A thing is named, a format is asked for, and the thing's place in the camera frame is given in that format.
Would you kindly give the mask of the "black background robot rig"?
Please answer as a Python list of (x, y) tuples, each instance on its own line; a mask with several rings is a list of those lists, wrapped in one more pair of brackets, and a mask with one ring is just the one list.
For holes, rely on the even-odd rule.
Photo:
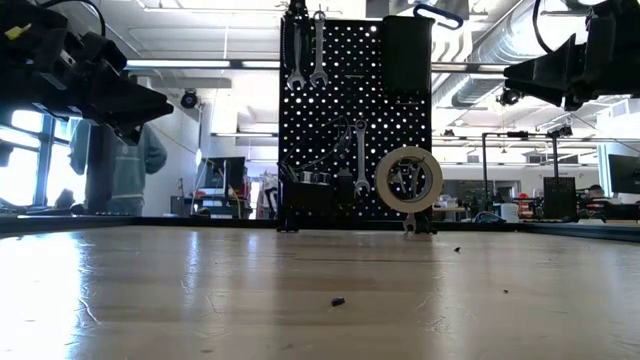
[(498, 139), (518, 139), (519, 141), (528, 141), (531, 138), (546, 138), (552, 144), (552, 160), (553, 160), (553, 174), (554, 181), (559, 180), (559, 164), (558, 164), (558, 139), (560, 137), (557, 131), (551, 133), (534, 133), (528, 131), (508, 131), (508, 132), (484, 132), (481, 134), (481, 147), (482, 147), (482, 172), (484, 183), (484, 201), (483, 210), (489, 211), (492, 206), (489, 204), (489, 179), (488, 179), (488, 163), (487, 163), (487, 138), (496, 137)]

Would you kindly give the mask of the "black ceiling spotlight cluster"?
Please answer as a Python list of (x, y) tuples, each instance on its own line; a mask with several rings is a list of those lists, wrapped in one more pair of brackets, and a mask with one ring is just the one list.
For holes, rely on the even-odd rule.
[(524, 94), (522, 92), (503, 87), (501, 93), (496, 97), (496, 102), (501, 106), (513, 106), (523, 97)]

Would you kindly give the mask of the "black building pillar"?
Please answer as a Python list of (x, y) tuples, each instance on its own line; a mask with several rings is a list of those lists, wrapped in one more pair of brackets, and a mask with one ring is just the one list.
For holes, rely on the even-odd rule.
[(112, 197), (116, 137), (107, 125), (91, 125), (86, 165), (86, 205), (89, 213), (106, 213)]

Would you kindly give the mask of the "long ceiling light fixture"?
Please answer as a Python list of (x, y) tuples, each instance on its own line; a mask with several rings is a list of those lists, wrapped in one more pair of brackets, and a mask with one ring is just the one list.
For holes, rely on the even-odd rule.
[(505, 64), (491, 63), (434, 62), (431, 64), (433, 73), (502, 75), (506, 68)]
[(180, 60), (180, 59), (136, 59), (128, 60), (127, 70), (148, 69), (192, 69), (192, 70), (278, 70), (279, 61), (273, 60)]

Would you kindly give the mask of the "black computer monitor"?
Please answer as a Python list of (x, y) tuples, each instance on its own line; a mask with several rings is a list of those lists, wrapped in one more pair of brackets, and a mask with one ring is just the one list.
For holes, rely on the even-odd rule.
[(242, 190), (245, 184), (244, 157), (204, 158), (200, 166), (201, 184), (204, 188), (228, 188)]
[(609, 154), (611, 190), (640, 195), (640, 157)]

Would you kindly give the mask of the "white masking tape roll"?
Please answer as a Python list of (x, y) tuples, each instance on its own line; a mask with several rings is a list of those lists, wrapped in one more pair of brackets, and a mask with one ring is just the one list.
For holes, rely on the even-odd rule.
[[(427, 191), (410, 200), (398, 198), (389, 187), (389, 174), (393, 165), (404, 159), (416, 161), (427, 174), (432, 175), (431, 186)], [(401, 213), (417, 213), (431, 207), (441, 194), (443, 181), (439, 162), (429, 151), (415, 146), (401, 147), (387, 153), (381, 158), (375, 171), (375, 188), (379, 198), (388, 207)]]

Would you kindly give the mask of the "black aluminium table frame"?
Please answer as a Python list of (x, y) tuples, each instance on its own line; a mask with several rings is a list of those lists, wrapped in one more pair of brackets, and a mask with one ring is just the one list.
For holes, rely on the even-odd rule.
[[(116, 216), (18, 216), (0, 217), (0, 235), (38, 232), (72, 231), (118, 226), (212, 227), (241, 229), (276, 229), (276, 220), (234, 220), (180, 217), (116, 217)], [(579, 237), (640, 243), (640, 226), (616, 224), (583, 225), (578, 223), (502, 223), (477, 224), (432, 222), (439, 233), (452, 232), (520, 232), (554, 236)], [(298, 226), (309, 230), (401, 231), (400, 221), (307, 222)]]

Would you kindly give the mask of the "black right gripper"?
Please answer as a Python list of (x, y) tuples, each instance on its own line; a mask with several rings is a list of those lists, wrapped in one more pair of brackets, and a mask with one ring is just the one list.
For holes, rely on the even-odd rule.
[(586, 29), (584, 45), (573, 34), (551, 53), (507, 67), (506, 88), (557, 107), (581, 107), (602, 95), (640, 98), (638, 0), (591, 6)]

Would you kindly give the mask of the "pair of hanging wrenches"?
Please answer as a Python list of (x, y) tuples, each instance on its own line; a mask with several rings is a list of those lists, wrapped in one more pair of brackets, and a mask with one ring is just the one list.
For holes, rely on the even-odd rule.
[(307, 26), (307, 33), (306, 33), (306, 35), (305, 35), (304, 37), (302, 37), (302, 45), (303, 45), (303, 46), (309, 46), (309, 43), (310, 43), (310, 41), (311, 41), (311, 37), (312, 37), (312, 34), (311, 34), (311, 28), (312, 28), (312, 24), (313, 24), (313, 22), (314, 22), (314, 19), (313, 19), (313, 15), (314, 15), (314, 13), (315, 13), (316, 11), (318, 11), (319, 9), (322, 9), (322, 10), (325, 12), (326, 17), (327, 17), (327, 12), (328, 12), (328, 8), (327, 8), (327, 7), (324, 7), (321, 3), (319, 3), (319, 4), (316, 6), (316, 8), (312, 10), (312, 13), (309, 13), (309, 7), (308, 7), (308, 6), (307, 6), (307, 9), (308, 9), (308, 15), (309, 15), (309, 25)]

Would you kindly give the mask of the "short silver combination wrench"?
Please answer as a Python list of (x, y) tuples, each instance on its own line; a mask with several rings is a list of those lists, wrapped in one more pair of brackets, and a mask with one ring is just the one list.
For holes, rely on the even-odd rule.
[[(418, 184), (418, 173), (419, 166), (416, 162), (411, 162), (407, 165), (407, 169), (410, 175), (411, 186), (408, 194), (411, 199), (414, 199), (417, 195), (417, 184)], [(406, 219), (403, 222), (405, 233), (408, 234), (410, 232), (415, 233), (417, 229), (416, 218), (413, 212), (407, 214)]]

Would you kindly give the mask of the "silver spiral air duct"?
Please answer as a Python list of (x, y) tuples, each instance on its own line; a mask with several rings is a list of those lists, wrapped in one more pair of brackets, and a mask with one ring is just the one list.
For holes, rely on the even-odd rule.
[[(540, 56), (532, 25), (534, 0), (523, 0), (505, 15), (467, 58), (473, 63), (515, 64)], [(434, 91), (434, 106), (469, 108), (503, 84), (499, 78), (482, 78), (473, 74), (450, 74)]]

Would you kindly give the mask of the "black perforated pegboard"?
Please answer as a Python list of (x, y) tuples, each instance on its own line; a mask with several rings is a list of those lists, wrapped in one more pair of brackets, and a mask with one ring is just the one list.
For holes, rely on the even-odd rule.
[[(315, 28), (311, 28), (309, 46), (302, 45), (301, 70), (306, 80), (302, 88), (291, 91), (287, 79), (292, 70), (280, 65), (278, 162), (287, 147), (314, 125), (344, 116), (351, 125), (351, 135), (344, 151), (331, 156), (311, 171), (332, 175), (335, 191), (334, 222), (403, 221), (408, 213), (388, 207), (375, 188), (376, 167), (387, 153), (401, 147), (415, 146), (432, 154), (431, 91), (426, 96), (393, 95), (384, 89), (381, 79), (382, 21), (325, 20), (324, 71), (328, 83), (311, 85), (314, 71)], [(345, 74), (364, 75), (347, 79)], [(336, 199), (336, 177), (340, 167), (347, 167), (357, 178), (357, 138), (355, 122), (367, 122), (365, 166), (370, 191), (362, 191), (350, 204)]]

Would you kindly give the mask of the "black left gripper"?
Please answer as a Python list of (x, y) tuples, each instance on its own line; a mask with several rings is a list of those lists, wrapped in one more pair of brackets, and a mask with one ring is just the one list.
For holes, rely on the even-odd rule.
[(63, 117), (82, 115), (108, 125), (137, 145), (147, 122), (169, 115), (167, 96), (120, 72), (126, 57), (115, 43), (93, 32), (0, 34), (0, 115), (32, 109)]

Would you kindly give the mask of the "person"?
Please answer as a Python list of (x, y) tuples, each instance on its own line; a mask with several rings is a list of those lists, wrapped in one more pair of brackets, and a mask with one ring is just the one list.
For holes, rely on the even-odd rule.
[(606, 221), (605, 204), (608, 198), (600, 185), (591, 185), (586, 194), (581, 197), (578, 205), (578, 217), (580, 219), (601, 219)]
[[(79, 120), (69, 143), (70, 166), (83, 175), (87, 163), (90, 123)], [(149, 125), (141, 131), (139, 143), (129, 146), (114, 134), (113, 188), (107, 210), (111, 213), (140, 217), (144, 207), (146, 176), (160, 171), (166, 164), (167, 151)]]

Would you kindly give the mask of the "small background black pegboard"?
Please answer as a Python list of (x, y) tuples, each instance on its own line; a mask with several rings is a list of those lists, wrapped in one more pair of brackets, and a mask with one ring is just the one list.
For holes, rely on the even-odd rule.
[(545, 177), (543, 193), (546, 219), (561, 220), (576, 214), (576, 183), (573, 177)]

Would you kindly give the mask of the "black pegboard bin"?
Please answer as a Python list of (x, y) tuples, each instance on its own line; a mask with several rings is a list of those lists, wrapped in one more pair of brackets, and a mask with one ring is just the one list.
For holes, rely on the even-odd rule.
[(381, 79), (399, 96), (426, 96), (431, 91), (431, 31), (427, 17), (386, 16), (381, 29)]

